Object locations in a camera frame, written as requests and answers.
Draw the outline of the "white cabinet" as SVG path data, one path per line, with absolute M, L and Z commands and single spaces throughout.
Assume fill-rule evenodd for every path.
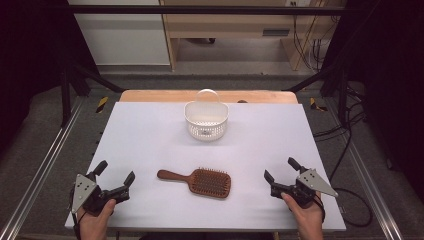
M 160 14 L 76 14 L 99 66 L 169 65 Z

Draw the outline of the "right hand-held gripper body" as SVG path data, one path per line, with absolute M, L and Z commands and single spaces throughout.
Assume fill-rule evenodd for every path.
M 315 169 L 301 170 L 294 185 L 277 183 L 270 177 L 271 196 L 280 198 L 282 193 L 290 195 L 302 208 L 308 208 L 317 192 L 337 197 L 338 193 Z

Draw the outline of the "yellow black tape strip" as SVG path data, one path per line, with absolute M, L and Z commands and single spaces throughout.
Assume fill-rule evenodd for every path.
M 325 106 L 318 106 L 315 98 L 310 98 L 310 108 L 312 110 L 317 110 L 317 111 L 321 111 L 321 112 L 328 111 L 328 108 L 327 107 L 325 107 Z
M 96 113 L 101 113 L 108 101 L 108 97 L 102 97 L 98 103 L 98 106 L 96 108 Z

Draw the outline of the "person's right hand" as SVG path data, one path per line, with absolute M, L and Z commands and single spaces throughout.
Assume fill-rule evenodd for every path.
M 308 208 L 302 208 L 289 194 L 282 193 L 281 197 L 295 218 L 300 240 L 324 240 L 323 212 L 319 205 L 313 202 Z

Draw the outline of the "brown wooden hairbrush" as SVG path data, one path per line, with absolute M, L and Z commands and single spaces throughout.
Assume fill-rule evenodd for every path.
M 192 193 L 219 199 L 228 197 L 232 184 L 231 177 L 227 173 L 204 168 L 195 169 L 190 175 L 161 169 L 157 172 L 157 177 L 185 182 Z

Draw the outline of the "black frame strut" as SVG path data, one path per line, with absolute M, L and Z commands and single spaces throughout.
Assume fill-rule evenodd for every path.
M 94 80 L 98 84 L 106 87 L 107 89 L 110 89 L 115 93 L 123 93 L 125 91 L 124 88 L 106 80 L 99 73 L 88 70 L 81 65 L 73 65 L 71 67 L 64 68 L 60 73 L 62 127 L 65 127 L 71 119 L 70 87 L 73 87 L 79 96 L 88 96 L 91 88 L 86 82 L 87 79 Z
M 338 91 L 337 119 L 343 126 L 347 126 L 347 71 L 340 63 L 333 63 L 320 72 L 308 77 L 306 80 L 287 88 L 289 92 L 299 92 L 305 87 L 322 80 L 320 93 L 323 97 L 331 97 Z

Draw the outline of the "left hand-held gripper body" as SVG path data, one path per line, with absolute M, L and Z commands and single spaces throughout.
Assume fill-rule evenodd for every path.
M 127 176 L 121 187 L 113 190 L 102 190 L 95 180 L 78 174 L 76 176 L 71 197 L 71 213 L 76 214 L 80 208 L 93 216 L 98 216 L 110 199 L 121 203 L 130 199 L 130 176 Z

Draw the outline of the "white board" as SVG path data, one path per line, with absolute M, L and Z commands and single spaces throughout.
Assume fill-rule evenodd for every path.
M 224 136 L 201 142 L 188 132 L 181 103 L 115 104 L 93 166 L 107 161 L 97 182 L 120 186 L 135 175 L 129 200 L 109 221 L 123 231 L 283 231 L 296 223 L 284 202 L 271 196 L 264 175 L 291 185 L 294 158 L 326 174 L 300 104 L 232 103 Z M 223 171 L 232 184 L 225 199 L 192 193 L 186 183 L 158 178 L 159 170 L 189 175 L 198 168 Z

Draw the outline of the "white perforated plastic basket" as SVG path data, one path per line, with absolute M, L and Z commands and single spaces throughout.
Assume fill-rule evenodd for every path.
M 202 89 L 195 100 L 184 106 L 184 116 L 190 135 L 199 141 L 212 142 L 224 136 L 229 117 L 229 106 L 212 89 Z

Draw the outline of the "light wooden desk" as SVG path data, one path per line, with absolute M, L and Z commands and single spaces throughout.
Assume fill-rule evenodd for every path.
M 162 6 L 340 7 L 347 0 L 159 0 Z M 304 65 L 313 39 L 332 38 L 337 26 L 330 16 L 165 14 L 167 37 L 276 38 L 283 44 L 291 68 Z

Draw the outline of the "black horizontal frame bar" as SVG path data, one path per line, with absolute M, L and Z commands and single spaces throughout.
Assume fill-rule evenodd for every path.
M 78 14 L 208 14 L 208 15 L 317 15 L 342 16 L 357 9 L 340 7 L 256 7 L 256 6 L 155 6 L 155 5 L 69 5 Z

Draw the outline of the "light wooden table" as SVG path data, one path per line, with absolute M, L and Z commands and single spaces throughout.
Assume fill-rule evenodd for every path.
M 195 99 L 197 90 L 126 90 L 120 102 L 189 102 Z M 225 103 L 246 101 L 247 103 L 297 104 L 293 92 L 269 90 L 219 90 Z

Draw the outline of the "aluminium floor rail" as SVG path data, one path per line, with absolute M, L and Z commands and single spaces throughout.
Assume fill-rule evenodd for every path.
M 381 152 L 368 125 L 363 123 L 361 110 L 354 111 L 354 121 L 343 128 L 337 119 L 337 104 L 332 98 L 324 99 L 328 107 L 329 120 L 335 133 L 324 141 L 323 162 L 328 178 L 334 186 L 341 188 L 338 199 L 346 206 L 359 203 L 358 210 L 343 214 L 344 220 L 354 222 L 354 217 L 364 216 L 369 222 L 360 227 L 348 224 L 348 230 L 364 235 L 366 229 L 378 226 L 383 240 L 404 240 L 403 235 L 383 197 L 383 188 L 377 184 L 375 171 L 386 170 L 381 162 Z
M 27 218 L 36 198 L 38 197 L 61 149 L 63 148 L 67 137 L 69 136 L 76 119 L 78 118 L 81 107 L 85 102 L 84 98 L 77 97 L 72 106 L 71 114 L 67 122 L 60 128 L 54 141 L 46 152 L 42 162 L 28 185 L 25 193 L 16 206 L 13 214 L 0 231 L 0 240 L 15 240 L 25 219 Z

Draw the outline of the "person's left hand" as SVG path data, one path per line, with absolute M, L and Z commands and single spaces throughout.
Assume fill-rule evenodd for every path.
M 107 225 L 114 212 L 116 200 L 109 200 L 98 216 L 92 216 L 83 208 L 77 212 L 81 240 L 107 240 Z

